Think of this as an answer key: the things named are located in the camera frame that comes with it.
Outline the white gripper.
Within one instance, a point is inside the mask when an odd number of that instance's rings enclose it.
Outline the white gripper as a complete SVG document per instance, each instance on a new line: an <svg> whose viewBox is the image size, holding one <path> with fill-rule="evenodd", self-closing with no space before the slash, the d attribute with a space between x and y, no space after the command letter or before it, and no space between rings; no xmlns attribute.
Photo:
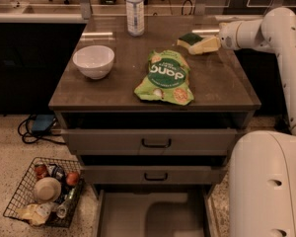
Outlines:
<svg viewBox="0 0 296 237"><path fill-rule="evenodd" d="M192 55L199 55L207 52L217 51L221 46L226 49L238 50L238 30L242 21L221 23L219 25L219 38L216 36L206 37L193 44L188 52Z"/></svg>

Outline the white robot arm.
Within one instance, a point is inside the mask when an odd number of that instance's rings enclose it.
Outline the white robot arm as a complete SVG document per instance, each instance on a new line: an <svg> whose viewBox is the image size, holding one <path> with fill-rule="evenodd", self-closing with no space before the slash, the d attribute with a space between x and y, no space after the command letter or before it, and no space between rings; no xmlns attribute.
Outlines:
<svg viewBox="0 0 296 237"><path fill-rule="evenodd" d="M215 33L225 49L275 55L286 109L274 130L251 131L233 148L230 237L296 237L296 14L277 7L222 23Z"/></svg>

